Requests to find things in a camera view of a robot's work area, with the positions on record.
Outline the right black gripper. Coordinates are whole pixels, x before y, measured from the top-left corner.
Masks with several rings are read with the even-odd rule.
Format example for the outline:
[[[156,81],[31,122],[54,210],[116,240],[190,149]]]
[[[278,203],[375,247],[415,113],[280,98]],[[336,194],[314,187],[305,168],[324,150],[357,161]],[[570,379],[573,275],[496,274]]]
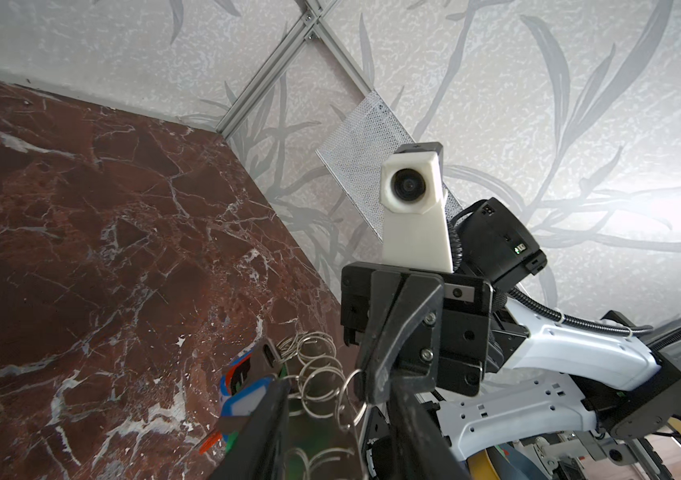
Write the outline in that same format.
[[[355,262],[341,272],[341,325],[359,348],[356,392],[367,404],[441,388],[476,396],[493,290],[481,278]]]

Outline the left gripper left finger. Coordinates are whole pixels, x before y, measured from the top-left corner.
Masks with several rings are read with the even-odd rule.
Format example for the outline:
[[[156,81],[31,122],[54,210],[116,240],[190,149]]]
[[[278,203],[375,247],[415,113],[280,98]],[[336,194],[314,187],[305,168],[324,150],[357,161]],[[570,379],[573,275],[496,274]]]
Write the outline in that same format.
[[[222,408],[218,429],[234,444],[212,479],[280,479],[288,440],[290,382],[262,377],[230,397]]]

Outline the keyring with coloured key tags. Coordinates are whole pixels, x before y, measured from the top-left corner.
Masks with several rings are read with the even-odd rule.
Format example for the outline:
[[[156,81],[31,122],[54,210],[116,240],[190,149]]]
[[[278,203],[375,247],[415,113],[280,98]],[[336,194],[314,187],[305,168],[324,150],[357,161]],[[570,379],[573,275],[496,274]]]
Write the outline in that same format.
[[[344,371],[334,338],[312,331],[278,343],[268,338],[254,343],[224,370],[220,380],[224,403],[268,375],[290,382],[288,440],[280,479],[369,478],[360,439],[367,407],[350,397],[354,376]],[[200,450],[208,453],[220,446],[226,455],[232,444],[216,423]]]

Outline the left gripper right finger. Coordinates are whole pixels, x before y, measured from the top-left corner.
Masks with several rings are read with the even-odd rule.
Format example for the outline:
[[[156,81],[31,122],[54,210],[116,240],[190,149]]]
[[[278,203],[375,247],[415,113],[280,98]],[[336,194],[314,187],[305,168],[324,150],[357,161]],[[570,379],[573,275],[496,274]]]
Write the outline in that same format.
[[[429,376],[392,373],[386,403],[395,479],[465,479],[466,469],[450,452],[440,428],[418,401],[436,390]]]

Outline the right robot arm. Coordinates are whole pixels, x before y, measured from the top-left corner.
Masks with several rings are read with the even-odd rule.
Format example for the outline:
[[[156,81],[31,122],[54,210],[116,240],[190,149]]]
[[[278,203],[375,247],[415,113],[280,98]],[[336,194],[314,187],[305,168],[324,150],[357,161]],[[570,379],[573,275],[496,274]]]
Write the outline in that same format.
[[[681,419],[681,353],[615,311],[583,321],[525,296],[545,264],[494,198],[456,218],[441,199],[383,200],[383,260],[344,268],[341,322],[354,391],[387,405],[397,454],[462,460],[562,430],[636,440]]]

